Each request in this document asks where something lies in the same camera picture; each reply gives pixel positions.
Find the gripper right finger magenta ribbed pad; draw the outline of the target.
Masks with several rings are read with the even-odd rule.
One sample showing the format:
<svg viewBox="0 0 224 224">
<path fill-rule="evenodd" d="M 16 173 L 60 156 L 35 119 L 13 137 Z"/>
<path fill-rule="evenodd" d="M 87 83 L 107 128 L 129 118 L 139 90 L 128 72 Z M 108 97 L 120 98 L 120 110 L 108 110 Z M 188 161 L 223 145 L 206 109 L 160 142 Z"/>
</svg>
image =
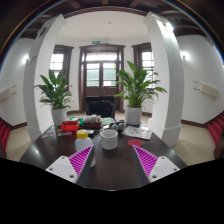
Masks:
<svg viewBox="0 0 224 224">
<path fill-rule="evenodd" d="M 139 146 L 133 146 L 133 155 L 142 183 L 152 183 L 179 171 L 166 156 L 157 157 Z"/>
</svg>

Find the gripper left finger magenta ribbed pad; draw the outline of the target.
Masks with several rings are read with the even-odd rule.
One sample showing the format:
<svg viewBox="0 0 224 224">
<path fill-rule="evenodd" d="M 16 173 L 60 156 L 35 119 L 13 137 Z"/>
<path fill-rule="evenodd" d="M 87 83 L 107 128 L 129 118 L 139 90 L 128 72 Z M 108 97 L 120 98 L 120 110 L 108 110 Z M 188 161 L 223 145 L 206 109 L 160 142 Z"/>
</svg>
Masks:
<svg viewBox="0 0 224 224">
<path fill-rule="evenodd" d="M 60 156 L 47 171 L 72 183 L 85 183 L 94 155 L 94 146 L 88 146 L 69 157 Z"/>
</svg>

